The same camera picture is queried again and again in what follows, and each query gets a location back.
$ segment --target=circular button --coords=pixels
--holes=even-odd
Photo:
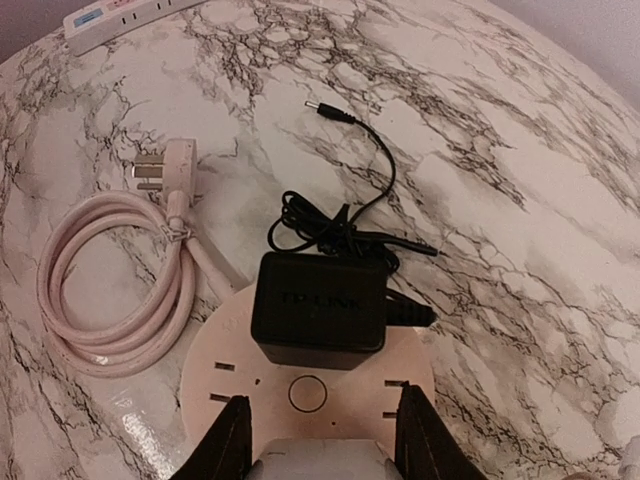
[[[289,386],[289,402],[302,413],[315,413],[327,403],[327,386],[315,375],[302,375]]]

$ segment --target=white object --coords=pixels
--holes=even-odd
[[[274,440],[246,480],[402,480],[372,440]]]
[[[229,397],[246,395],[254,459],[274,438],[372,439],[392,455],[400,382],[419,385],[431,402],[435,397],[426,346],[415,330],[388,327],[383,350],[355,370],[275,365],[251,338],[254,295],[252,286],[227,300],[191,344],[180,387],[191,442],[202,440]]]
[[[164,162],[147,167],[159,171],[161,175],[154,176],[162,176],[161,186],[170,187],[163,190],[166,210],[132,193],[99,193],[74,207],[47,240],[38,265],[38,303],[51,343],[77,370],[118,377],[137,373],[160,359],[180,336],[191,312],[194,260],[220,300],[231,297],[234,286],[244,286],[230,285],[233,272],[221,272],[213,264],[192,230],[196,159],[195,140],[174,139],[168,143]],[[84,243],[121,225],[164,235],[169,242],[166,261],[145,301],[122,322],[105,330],[76,329],[62,305],[65,271]]]
[[[82,55],[149,22],[205,0],[101,0],[65,17],[64,36]]]
[[[640,435],[633,437],[627,445],[618,473],[622,480],[640,480]]]

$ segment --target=wall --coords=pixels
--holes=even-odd
[[[0,62],[91,1],[0,0]],[[638,0],[491,1],[573,53],[640,110]]]

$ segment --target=adapter cable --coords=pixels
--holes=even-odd
[[[162,183],[141,183],[138,189],[162,190],[166,208],[132,193],[98,193],[63,218],[47,240],[38,265],[37,297],[51,343],[76,370],[91,376],[133,375],[173,346],[195,297],[194,261],[219,300],[226,300],[242,287],[240,277],[226,261],[221,266],[218,258],[218,265],[214,264],[194,232],[195,140],[169,140],[164,159],[141,157],[136,158],[134,176],[161,178]],[[87,241],[104,230],[125,225],[157,232],[167,239],[166,261],[156,283],[143,303],[119,324],[104,330],[77,328],[63,308],[65,271]]]
[[[282,195],[282,214],[269,229],[267,242],[275,252],[301,252],[315,246],[320,253],[342,258],[363,258],[383,261],[387,265],[388,276],[400,268],[400,259],[387,245],[405,248],[416,253],[435,257],[439,251],[426,243],[418,243],[383,232],[358,230],[355,223],[369,208],[388,197],[396,182],[396,160],[380,135],[366,123],[342,110],[327,105],[305,102],[305,106],[329,120],[355,124],[364,129],[382,150],[391,165],[391,177],[387,186],[369,202],[362,205],[349,218],[349,204],[343,204],[338,213],[329,218],[309,200],[292,190]],[[293,230],[303,243],[292,248],[282,248],[274,240],[275,231],[282,224]],[[435,321],[431,307],[422,305],[409,297],[387,289],[389,324],[429,326]]]

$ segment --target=white power strip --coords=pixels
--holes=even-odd
[[[70,50],[82,55],[109,40],[206,0],[101,0],[65,17]]]

